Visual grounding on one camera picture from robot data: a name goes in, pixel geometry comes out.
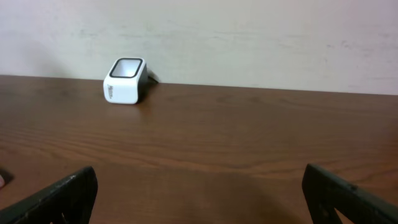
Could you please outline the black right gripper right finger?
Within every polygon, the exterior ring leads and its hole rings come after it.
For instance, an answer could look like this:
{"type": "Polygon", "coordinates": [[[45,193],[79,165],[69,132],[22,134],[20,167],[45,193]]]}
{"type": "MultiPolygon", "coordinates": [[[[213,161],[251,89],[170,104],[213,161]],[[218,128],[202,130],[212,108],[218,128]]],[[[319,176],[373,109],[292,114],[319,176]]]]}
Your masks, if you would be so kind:
{"type": "Polygon", "coordinates": [[[341,223],[340,212],[353,223],[397,224],[396,206],[315,164],[307,164],[302,190],[314,223],[341,223]]]}

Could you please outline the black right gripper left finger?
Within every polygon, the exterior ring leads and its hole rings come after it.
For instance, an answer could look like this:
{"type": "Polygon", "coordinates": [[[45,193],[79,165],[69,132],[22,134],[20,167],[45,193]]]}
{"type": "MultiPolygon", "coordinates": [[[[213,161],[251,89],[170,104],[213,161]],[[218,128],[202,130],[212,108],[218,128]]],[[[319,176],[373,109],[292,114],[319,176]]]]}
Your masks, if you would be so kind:
{"type": "Polygon", "coordinates": [[[98,191],[94,168],[84,167],[1,210],[1,223],[89,223],[98,191]]]}

